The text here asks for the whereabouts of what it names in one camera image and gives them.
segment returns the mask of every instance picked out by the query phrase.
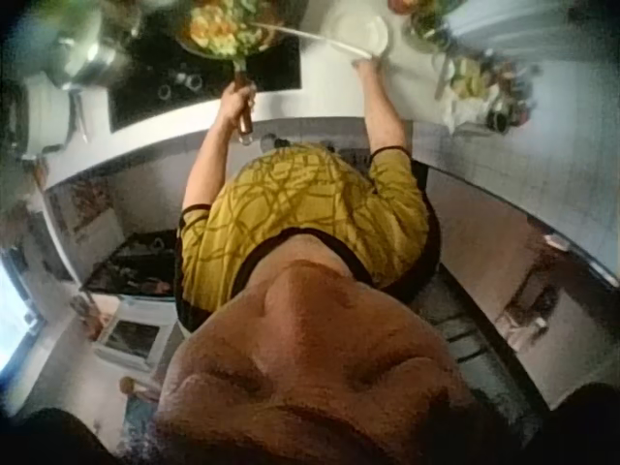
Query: white countertop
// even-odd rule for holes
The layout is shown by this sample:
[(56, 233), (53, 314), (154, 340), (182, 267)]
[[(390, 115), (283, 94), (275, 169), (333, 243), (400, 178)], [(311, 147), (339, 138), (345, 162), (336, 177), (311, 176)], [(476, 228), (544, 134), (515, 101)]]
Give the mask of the white countertop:
[[(438, 73), (431, 55), (422, 54), (404, 43), (404, 16), (393, 14), (387, 1), (312, 0), (301, 28), (318, 32), (330, 9), (372, 8), (386, 21), (390, 30), (390, 47), (385, 56), (387, 90), (400, 115), (405, 119), (441, 124), (446, 103), (435, 101)], [(265, 92), (257, 96), (254, 119), (331, 116), (363, 116), (363, 100), (351, 58), (331, 46), (302, 43), (302, 89)], [(146, 119), (141, 123), (111, 133), (108, 92), (89, 89), (82, 93), (86, 126), (90, 142), (74, 134), (63, 152), (47, 157), (49, 175), (46, 186), (52, 187), (82, 171), (94, 168), (133, 150), (210, 128), (219, 101), (204, 102)]]

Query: food in pan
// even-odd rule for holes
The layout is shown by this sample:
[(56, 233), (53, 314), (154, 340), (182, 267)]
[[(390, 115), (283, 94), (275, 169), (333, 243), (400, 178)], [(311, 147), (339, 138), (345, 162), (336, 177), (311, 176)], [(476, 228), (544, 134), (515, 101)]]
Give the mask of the food in pan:
[(192, 10), (190, 37), (204, 53), (223, 58), (268, 48), (274, 34), (253, 21), (276, 24), (273, 6), (265, 0), (209, 0)]

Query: window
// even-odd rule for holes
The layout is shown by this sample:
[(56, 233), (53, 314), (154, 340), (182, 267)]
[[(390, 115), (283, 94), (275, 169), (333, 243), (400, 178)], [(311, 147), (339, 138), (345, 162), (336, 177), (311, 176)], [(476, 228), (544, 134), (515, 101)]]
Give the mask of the window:
[(34, 342), (42, 319), (31, 308), (11, 259), (0, 261), (0, 379), (7, 381)]

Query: black cooktop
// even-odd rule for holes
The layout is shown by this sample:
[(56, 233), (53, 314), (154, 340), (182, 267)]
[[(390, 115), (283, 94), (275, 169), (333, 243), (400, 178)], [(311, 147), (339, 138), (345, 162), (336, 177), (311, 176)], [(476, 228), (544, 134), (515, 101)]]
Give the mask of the black cooktop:
[[(131, 71), (109, 90), (113, 132), (146, 118), (219, 99), (233, 80), (233, 64), (207, 60), (185, 51), (166, 34), (151, 34), (132, 45)], [(299, 40), (248, 58), (248, 76), (259, 92), (301, 88)]]

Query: yellow shirt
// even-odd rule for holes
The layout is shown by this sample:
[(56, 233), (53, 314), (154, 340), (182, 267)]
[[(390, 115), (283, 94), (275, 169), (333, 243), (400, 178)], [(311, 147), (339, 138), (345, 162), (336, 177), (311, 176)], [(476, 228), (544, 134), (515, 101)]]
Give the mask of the yellow shirt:
[(175, 290), (181, 323), (196, 329), (297, 233), (315, 235), (360, 281), (378, 289), (396, 282), (426, 243), (427, 210), (404, 149), (379, 151), (369, 178), (323, 147), (294, 145), (251, 162), (213, 205), (185, 210)]

